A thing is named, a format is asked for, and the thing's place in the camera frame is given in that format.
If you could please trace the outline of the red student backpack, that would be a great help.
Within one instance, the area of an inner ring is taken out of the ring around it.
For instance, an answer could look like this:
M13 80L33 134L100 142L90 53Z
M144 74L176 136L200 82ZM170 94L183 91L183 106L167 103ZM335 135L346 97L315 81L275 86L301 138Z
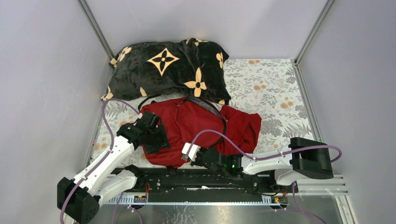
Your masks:
M170 99L145 105L140 112L151 112L162 119L170 144L170 148L161 148L155 154L149 154L143 147L146 159L153 165L179 168L186 163L182 159L184 144L191 143L199 132L206 129L226 132L225 115L206 99Z

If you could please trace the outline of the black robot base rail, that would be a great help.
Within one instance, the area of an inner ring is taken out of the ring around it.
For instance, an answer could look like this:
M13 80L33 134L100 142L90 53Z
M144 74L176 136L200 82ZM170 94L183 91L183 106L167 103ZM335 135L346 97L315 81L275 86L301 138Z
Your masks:
M137 175L127 195L136 195L135 203L205 204L205 203L270 203L266 197L286 196L298 192L297 185L277 185L273 171L257 175L229 177L208 169L138 168L126 170Z

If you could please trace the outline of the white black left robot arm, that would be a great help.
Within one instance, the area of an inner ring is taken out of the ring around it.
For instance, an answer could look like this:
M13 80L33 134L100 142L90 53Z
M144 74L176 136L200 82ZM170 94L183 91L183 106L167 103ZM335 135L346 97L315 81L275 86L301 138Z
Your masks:
M154 149L169 146L162 119L151 112L139 115L135 123L122 125L112 136L111 145L94 162L73 178L63 177L58 182L60 223L87 224L103 204L118 194L127 189L141 191L145 185L144 178L129 170L123 170L112 178L108 176L142 145Z

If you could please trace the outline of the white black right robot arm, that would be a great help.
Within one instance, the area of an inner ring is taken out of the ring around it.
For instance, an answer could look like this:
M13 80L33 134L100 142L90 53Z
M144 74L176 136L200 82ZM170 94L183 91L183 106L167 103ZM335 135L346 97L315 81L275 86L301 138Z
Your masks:
M334 177L328 145L300 137L291 138L290 144L278 151L260 154L225 155L212 148L185 143L182 159L228 177L273 171L274 176L268 179L268 186L274 192L280 192L300 179L327 180Z

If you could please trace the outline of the black floral plush blanket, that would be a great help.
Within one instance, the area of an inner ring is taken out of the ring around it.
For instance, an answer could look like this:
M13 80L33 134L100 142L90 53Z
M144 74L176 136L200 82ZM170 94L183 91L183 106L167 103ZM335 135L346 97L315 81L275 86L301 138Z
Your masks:
M232 98L224 79L228 58L218 43L196 38L130 44L110 60L113 74L100 99L180 93L227 105Z

